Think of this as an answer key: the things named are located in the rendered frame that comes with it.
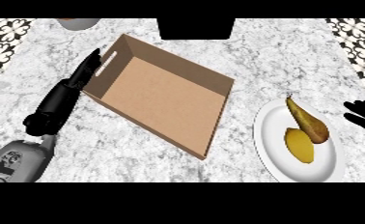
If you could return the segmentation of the brown pear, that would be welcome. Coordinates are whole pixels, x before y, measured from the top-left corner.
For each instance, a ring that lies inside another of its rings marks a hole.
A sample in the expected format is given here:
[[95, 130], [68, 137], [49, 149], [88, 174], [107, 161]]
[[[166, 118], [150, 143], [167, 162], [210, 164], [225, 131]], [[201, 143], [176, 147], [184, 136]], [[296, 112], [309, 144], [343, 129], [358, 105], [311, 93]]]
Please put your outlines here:
[[299, 127], [309, 136], [312, 143], [324, 143], [330, 138], [330, 130], [327, 125], [302, 109], [292, 97], [287, 97], [286, 103]]

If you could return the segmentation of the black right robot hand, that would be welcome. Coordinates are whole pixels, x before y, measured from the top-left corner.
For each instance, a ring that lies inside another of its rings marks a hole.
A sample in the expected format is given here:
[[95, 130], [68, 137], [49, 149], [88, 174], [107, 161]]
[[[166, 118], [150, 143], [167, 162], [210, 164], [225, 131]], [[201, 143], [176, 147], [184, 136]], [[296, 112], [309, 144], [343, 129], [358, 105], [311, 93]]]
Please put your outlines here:
[[345, 113], [345, 118], [365, 128], [365, 100], [357, 100], [355, 102], [346, 101], [345, 107], [349, 110]]

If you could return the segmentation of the black appliance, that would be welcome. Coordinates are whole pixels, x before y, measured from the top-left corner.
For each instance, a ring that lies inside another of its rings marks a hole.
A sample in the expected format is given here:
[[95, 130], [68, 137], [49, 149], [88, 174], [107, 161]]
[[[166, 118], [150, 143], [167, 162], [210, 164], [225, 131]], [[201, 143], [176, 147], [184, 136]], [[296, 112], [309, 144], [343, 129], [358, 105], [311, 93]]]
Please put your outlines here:
[[234, 18], [159, 18], [163, 40], [228, 40]]

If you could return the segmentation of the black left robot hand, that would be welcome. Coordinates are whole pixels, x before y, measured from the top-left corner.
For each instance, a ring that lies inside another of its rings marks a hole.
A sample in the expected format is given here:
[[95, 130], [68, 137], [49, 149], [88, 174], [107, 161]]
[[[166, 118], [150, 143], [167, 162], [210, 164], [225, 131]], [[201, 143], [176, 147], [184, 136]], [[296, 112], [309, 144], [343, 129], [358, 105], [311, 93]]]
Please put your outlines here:
[[55, 135], [60, 132], [73, 112], [80, 92], [102, 65], [101, 58], [101, 50], [96, 49], [83, 60], [73, 75], [62, 79], [51, 90], [36, 112], [23, 121], [28, 135]]

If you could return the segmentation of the white oval plate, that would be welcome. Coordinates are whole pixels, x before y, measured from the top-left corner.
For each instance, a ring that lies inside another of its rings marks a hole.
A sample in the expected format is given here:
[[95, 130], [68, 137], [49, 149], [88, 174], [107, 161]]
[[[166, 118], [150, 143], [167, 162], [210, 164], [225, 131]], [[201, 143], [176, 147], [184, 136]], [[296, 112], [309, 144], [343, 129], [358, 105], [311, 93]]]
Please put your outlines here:
[[314, 161], [300, 162], [286, 146], [287, 128], [299, 128], [286, 99], [271, 101], [261, 109], [255, 121], [255, 142], [261, 160], [280, 182], [340, 182], [345, 176], [345, 149], [339, 133], [326, 116], [305, 102], [300, 108], [320, 119], [330, 129], [330, 138], [314, 145]]

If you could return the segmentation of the brown cardboard box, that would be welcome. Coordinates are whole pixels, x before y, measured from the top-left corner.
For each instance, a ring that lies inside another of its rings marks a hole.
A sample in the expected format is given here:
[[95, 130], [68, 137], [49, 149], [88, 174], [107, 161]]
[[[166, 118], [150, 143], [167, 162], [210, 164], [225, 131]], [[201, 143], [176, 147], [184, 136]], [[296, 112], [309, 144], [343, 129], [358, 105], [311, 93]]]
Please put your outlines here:
[[206, 158], [234, 79], [129, 35], [102, 55], [85, 94], [198, 158]]

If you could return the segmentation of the yellow lemon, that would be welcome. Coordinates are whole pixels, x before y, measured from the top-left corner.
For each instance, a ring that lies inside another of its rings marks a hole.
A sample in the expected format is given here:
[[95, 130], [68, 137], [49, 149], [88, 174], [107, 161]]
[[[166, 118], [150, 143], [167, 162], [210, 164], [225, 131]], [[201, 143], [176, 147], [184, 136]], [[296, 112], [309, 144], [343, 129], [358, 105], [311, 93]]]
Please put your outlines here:
[[284, 140], [294, 158], [302, 163], [311, 163], [314, 161], [314, 144], [306, 133], [300, 129], [289, 127]]

